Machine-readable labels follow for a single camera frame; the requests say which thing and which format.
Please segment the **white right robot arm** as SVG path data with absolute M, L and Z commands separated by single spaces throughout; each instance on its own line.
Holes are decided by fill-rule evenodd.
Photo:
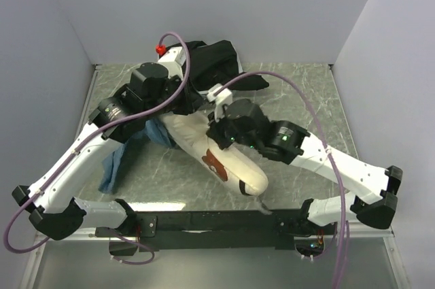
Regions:
M 268 160 L 300 167 L 342 184 L 346 192 L 343 197 L 305 200 L 293 218 L 284 223 L 290 234 L 308 237 L 341 220 L 357 220 L 379 230 L 391 226 L 402 182 L 401 168 L 376 167 L 324 146 L 317 136 L 293 122 L 269 120 L 249 99 L 231 103 L 220 117 L 210 113 L 207 118 L 207 134 L 221 149 L 229 150 L 238 143 Z

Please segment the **blue fabric pillowcase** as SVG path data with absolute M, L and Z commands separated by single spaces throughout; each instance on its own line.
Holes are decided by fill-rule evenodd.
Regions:
M 114 194 L 119 187 L 118 174 L 126 173 L 126 167 L 133 165 L 137 157 L 147 151 L 148 146 L 176 147 L 167 129 L 158 119 L 148 120 L 142 130 L 135 133 L 103 160 L 103 176 L 99 184 L 99 192 Z

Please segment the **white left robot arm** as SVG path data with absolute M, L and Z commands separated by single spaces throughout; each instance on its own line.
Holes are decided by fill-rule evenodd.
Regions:
M 201 96 L 192 90 L 189 76 L 190 61 L 160 58 L 142 64 L 128 83 L 103 99 L 55 165 L 30 186 L 13 190 L 34 228 L 56 241 L 90 227 L 131 234 L 137 217 L 126 201 L 86 201 L 76 194 L 97 164 L 144 129 L 146 121 L 167 112 L 186 115 L 200 107 Z

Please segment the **cream white pillow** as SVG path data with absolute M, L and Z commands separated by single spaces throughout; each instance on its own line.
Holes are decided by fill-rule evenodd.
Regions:
M 202 111 L 187 116 L 169 112 L 159 116 L 173 141 L 197 160 L 221 183 L 244 196 L 258 197 L 268 187 L 268 178 L 257 164 L 234 146 L 220 149 L 207 136 L 208 118 Z

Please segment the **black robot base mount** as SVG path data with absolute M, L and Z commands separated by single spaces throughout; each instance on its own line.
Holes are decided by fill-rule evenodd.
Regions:
M 275 248 L 293 250 L 296 238 L 331 235 L 332 222 L 318 226 L 300 209 L 232 211 L 140 211 L 124 235 L 161 250 Z

